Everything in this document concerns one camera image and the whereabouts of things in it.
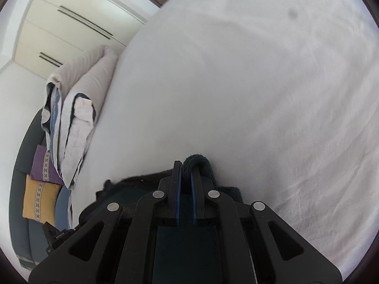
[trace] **white bed sheet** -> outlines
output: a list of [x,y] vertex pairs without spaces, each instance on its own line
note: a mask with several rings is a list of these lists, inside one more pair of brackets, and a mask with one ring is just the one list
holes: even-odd
[[345,278],[379,230],[379,32],[361,0],[170,0],[122,54],[72,192],[199,153]]

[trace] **metal pin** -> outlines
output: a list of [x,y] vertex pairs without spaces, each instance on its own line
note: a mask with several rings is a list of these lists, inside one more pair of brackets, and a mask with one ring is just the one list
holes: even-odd
[[220,196],[220,192],[218,192],[217,190],[211,190],[208,192],[208,196],[210,198],[218,198]]
[[109,211],[116,211],[116,210],[118,210],[119,207],[120,207],[120,205],[117,204],[117,203],[110,203],[110,204],[108,205],[107,209],[108,209]]
[[264,210],[266,208],[266,205],[262,202],[255,202],[253,207],[255,210]]
[[154,191],[154,192],[153,192],[153,196],[154,196],[155,198],[162,198],[162,197],[164,197],[164,192],[161,191],[161,190]]

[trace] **yellow pillow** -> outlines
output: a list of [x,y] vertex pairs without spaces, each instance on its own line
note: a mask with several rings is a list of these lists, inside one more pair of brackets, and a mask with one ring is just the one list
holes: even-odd
[[22,216],[55,225],[55,203],[60,189],[60,185],[35,181],[27,175]]

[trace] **folded blanket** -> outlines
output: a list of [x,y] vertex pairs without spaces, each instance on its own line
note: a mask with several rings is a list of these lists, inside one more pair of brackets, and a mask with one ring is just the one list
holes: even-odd
[[101,45],[59,67],[47,80],[41,126],[67,188],[74,186],[117,59],[113,49]]

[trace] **cabinet door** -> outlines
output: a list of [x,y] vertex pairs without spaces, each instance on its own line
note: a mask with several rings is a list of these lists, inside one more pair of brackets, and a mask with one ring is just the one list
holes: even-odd
[[14,61],[44,79],[58,69],[58,64],[48,62],[48,59],[44,59],[37,50],[31,49],[21,42],[18,43]]
[[60,64],[69,62],[83,52],[28,21],[24,21],[18,41]]
[[142,23],[109,0],[45,0],[84,17],[127,45]]
[[101,44],[112,47],[118,54],[125,48],[117,40],[94,30],[43,0],[33,0],[26,20],[83,51]]

